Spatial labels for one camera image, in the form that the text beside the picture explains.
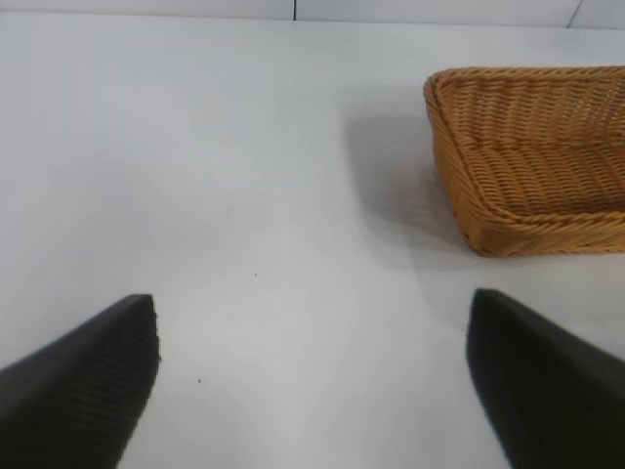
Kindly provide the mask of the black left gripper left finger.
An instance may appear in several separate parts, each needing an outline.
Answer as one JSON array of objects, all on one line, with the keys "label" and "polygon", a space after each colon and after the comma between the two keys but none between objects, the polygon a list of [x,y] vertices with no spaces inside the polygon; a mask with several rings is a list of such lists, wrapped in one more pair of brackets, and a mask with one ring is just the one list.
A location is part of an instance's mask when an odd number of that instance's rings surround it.
[{"label": "black left gripper left finger", "polygon": [[129,295],[1,371],[4,468],[115,468],[160,364],[149,294]]}]

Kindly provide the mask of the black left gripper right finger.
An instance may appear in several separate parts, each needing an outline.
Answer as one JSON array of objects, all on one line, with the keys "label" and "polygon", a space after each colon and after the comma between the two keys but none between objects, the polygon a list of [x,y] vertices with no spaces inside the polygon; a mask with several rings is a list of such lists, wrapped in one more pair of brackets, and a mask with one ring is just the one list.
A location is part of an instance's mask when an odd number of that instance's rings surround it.
[{"label": "black left gripper right finger", "polygon": [[473,296],[466,358],[512,467],[623,467],[622,360],[494,289]]}]

